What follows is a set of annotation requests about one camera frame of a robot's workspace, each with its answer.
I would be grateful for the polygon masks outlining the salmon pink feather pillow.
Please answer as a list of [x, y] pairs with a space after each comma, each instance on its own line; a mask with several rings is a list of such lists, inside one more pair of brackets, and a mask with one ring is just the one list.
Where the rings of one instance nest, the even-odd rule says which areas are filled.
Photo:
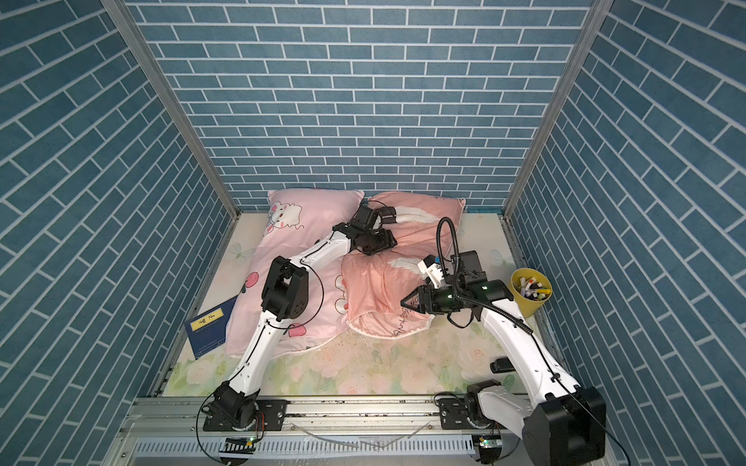
[[347, 324], [361, 335], [387, 340], [423, 332], [431, 327], [433, 317], [408, 310], [400, 301], [425, 284], [427, 275], [418, 264], [437, 254], [436, 229], [443, 217], [460, 226], [465, 201], [388, 191], [370, 198], [369, 204], [396, 210], [396, 223], [387, 228], [397, 245], [374, 256], [355, 252], [344, 257], [341, 273], [347, 291]]

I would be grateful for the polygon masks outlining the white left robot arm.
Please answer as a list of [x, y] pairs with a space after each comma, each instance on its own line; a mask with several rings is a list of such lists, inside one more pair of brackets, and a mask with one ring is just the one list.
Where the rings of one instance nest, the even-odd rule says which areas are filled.
[[215, 398], [240, 404], [256, 400], [275, 347], [308, 306], [310, 277], [317, 277], [328, 264], [350, 252], [374, 256], [392, 249], [396, 238], [385, 226], [396, 222], [393, 207], [362, 205], [349, 221], [334, 225], [328, 237], [304, 252], [276, 257], [261, 292], [261, 312], [252, 340], [232, 375], [216, 389]]

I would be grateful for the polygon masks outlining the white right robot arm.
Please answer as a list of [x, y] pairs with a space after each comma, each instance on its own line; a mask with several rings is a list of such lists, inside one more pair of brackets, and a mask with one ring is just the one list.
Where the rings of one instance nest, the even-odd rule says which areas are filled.
[[501, 426], [523, 441], [535, 465], [584, 465], [606, 453], [606, 405], [595, 388], [582, 388], [539, 342], [512, 292], [501, 281], [421, 285], [400, 301], [423, 315], [468, 310], [497, 339], [526, 396], [498, 382], [472, 384], [466, 417], [478, 428]]

